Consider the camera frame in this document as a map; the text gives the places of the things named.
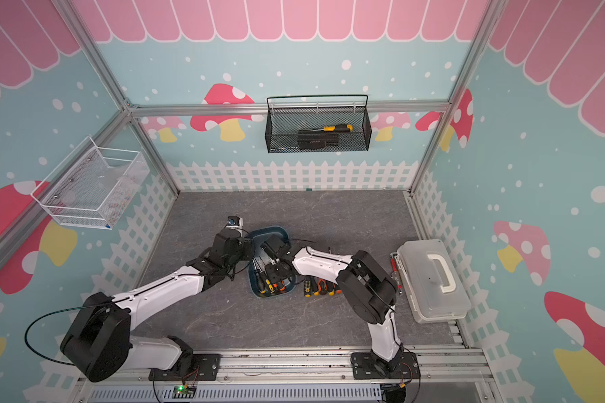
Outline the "teal plastic storage box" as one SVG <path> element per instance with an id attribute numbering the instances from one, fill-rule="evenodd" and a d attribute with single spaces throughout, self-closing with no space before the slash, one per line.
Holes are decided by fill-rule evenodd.
<path id="1" fill-rule="evenodd" d="M 248 268 L 250 288 L 259 298 L 271 298 L 292 292 L 296 286 L 297 276 L 289 271 L 285 278 L 285 271 L 276 267 L 262 245 L 270 238 L 279 238 L 282 243 L 289 244 L 287 231 L 279 226 L 261 228 L 247 234 L 254 247 L 254 255 Z"/>

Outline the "black red screwdriver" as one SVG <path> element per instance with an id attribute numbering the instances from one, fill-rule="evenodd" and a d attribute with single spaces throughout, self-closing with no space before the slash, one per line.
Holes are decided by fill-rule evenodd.
<path id="1" fill-rule="evenodd" d="M 321 296 L 325 296 L 329 293 L 329 287 L 328 287 L 328 283 L 326 280 L 318 279 L 317 288 L 318 288 L 318 294 Z"/>

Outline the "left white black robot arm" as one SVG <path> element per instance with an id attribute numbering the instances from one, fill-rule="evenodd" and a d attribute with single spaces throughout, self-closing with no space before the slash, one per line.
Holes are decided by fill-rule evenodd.
<path id="1" fill-rule="evenodd" d="M 77 316 L 60 343 L 62 363 L 79 369 L 92 382 L 129 369 L 149 369 L 154 379 L 186 380 L 199 371 L 186 342 L 175 336 L 134 337 L 132 331 L 181 300 L 233 280 L 238 263 L 249 261 L 253 252 L 242 219 L 230 216 L 211 247 L 171 274 L 112 297 L 102 292 L 91 295 L 76 307 Z"/>

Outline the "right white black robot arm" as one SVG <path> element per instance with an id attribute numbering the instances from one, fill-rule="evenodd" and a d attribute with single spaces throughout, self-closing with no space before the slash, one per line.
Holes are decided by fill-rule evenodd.
<path id="1" fill-rule="evenodd" d="M 384 377 L 392 376 L 403 357 L 395 321 L 398 286 L 369 253 L 360 250 L 351 256 L 333 255 L 286 243 L 277 236 L 260 247 L 270 260 L 265 269 L 273 285 L 290 275 L 337 285 L 352 310 L 368 325 L 374 368 Z"/>

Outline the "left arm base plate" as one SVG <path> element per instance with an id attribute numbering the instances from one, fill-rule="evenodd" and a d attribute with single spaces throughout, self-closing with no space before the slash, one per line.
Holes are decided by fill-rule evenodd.
<path id="1" fill-rule="evenodd" d="M 150 381 L 214 381 L 220 368 L 220 354 L 186 354 L 171 369 L 152 369 Z"/>

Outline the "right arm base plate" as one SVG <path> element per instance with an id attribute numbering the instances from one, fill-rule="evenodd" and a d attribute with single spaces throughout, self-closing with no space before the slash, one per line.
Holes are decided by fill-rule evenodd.
<path id="1" fill-rule="evenodd" d="M 373 352 L 351 354 L 351 368 L 355 379 L 399 379 L 411 381 L 421 378 L 415 353 L 400 350 L 392 361 L 385 361 Z"/>

